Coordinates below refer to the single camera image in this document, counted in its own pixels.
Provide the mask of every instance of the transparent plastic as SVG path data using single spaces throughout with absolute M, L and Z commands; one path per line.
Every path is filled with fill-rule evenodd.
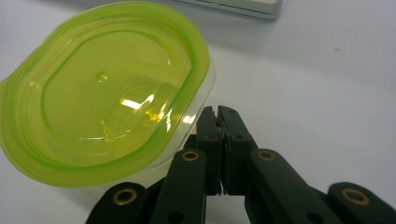
M 161 165 L 207 98 L 209 65 L 200 33 L 171 8 L 124 2 L 83 12 L 0 83 L 2 149 L 24 174 L 62 187 Z

